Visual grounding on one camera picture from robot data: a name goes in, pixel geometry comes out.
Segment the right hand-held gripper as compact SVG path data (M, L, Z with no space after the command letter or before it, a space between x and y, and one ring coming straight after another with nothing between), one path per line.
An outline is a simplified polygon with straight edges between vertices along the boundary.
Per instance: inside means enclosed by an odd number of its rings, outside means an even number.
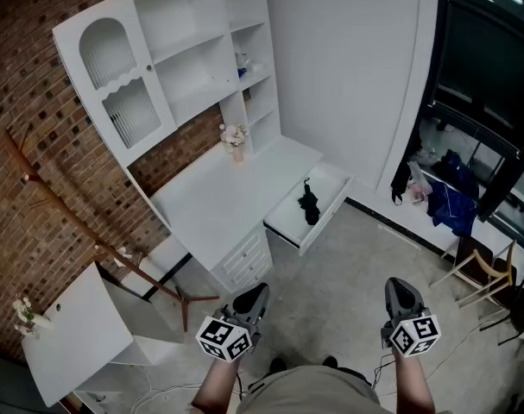
M413 357L429 351L441 337L437 317L427 308L412 313L418 292L403 279L387 280L385 303L391 320L381 328L383 348L395 348L401 356Z

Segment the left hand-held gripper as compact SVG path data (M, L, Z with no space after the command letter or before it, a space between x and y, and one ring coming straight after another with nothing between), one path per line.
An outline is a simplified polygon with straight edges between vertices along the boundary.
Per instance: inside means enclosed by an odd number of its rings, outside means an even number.
M233 310L225 305L206 317L195 336L202 351L232 363L253 350L262 337L257 321L263 318L269 294L268 284L258 284L234 299Z

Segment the white drawer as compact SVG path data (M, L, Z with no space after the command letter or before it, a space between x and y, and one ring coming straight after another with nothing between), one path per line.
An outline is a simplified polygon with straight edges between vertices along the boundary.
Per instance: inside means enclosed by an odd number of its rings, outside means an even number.
M314 243L344 202L353 177L335 166L319 162L264 218L265 227L288 242L302 256ZM319 210L316 223L306 219L300 199L308 192Z

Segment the black umbrella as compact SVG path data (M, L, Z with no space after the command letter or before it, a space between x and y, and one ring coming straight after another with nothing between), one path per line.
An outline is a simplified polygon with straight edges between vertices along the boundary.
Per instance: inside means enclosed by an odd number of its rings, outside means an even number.
M305 211L305 219L307 224L314 226L319 221L320 210L317 206L318 199L313 194L311 187L308 184L309 180L310 178L307 177L303 181L304 194L301 198L298 199L298 203L300 208Z

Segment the white cabinet with panelled doors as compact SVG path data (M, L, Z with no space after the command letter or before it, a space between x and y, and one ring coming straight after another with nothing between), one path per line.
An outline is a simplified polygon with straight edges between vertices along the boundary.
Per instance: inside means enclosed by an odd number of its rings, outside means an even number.
M273 266L265 227L258 224L212 270L228 291L255 285Z

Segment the white desk with hutch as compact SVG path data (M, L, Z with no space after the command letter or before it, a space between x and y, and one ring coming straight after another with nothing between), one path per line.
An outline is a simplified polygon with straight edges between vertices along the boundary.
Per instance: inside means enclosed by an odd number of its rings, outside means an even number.
M284 136L242 163L218 144L167 182L150 203L211 273L321 158L321 152Z

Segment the wooden chair with dark seat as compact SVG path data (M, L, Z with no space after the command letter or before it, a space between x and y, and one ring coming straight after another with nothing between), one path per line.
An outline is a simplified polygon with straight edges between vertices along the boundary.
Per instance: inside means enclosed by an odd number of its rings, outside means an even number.
M517 240L512 240L503 250L494 254L490 248L472 236L460 236L441 256L444 258L453 248L456 249L455 260L451 270L443 277L433 281L432 288L451 276L456 276L473 286L473 291L458 298L460 309L483 301L490 301L506 311L512 300L515 289L517 270L513 256Z

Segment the person's beige shirt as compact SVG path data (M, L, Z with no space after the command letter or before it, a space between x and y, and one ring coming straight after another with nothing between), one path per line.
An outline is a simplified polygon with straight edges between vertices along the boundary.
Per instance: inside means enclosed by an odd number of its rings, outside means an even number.
M325 366L300 366L256 382L236 414L392 414L364 380Z

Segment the blue clothing pile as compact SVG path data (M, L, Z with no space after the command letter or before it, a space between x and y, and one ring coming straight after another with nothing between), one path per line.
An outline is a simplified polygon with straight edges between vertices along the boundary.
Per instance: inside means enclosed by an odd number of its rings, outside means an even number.
M427 215L434 226L443 223L456 236L471 236L477 217L479 190L477 179L458 153L449 149L432 166L439 180L432 181Z

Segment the clear plastic bag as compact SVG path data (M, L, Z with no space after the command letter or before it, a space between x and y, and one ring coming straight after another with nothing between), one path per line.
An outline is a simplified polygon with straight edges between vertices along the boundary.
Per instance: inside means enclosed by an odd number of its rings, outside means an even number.
M422 204L432 194L431 184L416 161L410 160L407 165L410 171L410 180L407 182L407 187L412 197L411 203Z

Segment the black bag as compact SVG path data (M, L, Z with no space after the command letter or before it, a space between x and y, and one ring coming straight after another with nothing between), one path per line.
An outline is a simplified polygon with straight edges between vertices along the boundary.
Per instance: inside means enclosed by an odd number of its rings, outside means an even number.
M390 185L391 199L394 205L399 206L403 203L402 195L407 189L407 183L411 177L411 170L408 165L408 160L403 158L395 173L395 176Z

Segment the small white side table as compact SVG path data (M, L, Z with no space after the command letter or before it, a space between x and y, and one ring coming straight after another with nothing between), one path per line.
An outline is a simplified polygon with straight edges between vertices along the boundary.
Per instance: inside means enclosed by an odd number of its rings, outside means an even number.
M88 266L45 312L48 327L22 339L29 370L51 407L108 365L156 366L178 345L149 302L110 283Z

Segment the white vase with small flowers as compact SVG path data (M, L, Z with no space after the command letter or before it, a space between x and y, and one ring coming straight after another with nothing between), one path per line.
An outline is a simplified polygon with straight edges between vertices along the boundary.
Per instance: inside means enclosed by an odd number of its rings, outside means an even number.
M54 327L50 319L33 311L31 301L28 297L17 297L12 307L21 321L21 323L16 324L14 328L24 337L39 339L41 329L52 329Z

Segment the white arched glass cabinet door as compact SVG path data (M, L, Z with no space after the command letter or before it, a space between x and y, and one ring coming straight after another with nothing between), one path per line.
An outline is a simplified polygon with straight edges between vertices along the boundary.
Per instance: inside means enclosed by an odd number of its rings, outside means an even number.
M177 129L133 0L98 3L53 35L74 90L121 167Z

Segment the black window frame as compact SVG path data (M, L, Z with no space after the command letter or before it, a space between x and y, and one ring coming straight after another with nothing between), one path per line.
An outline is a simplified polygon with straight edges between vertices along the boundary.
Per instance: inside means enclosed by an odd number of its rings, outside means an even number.
M418 127L434 174L524 243L524 0L438 0Z

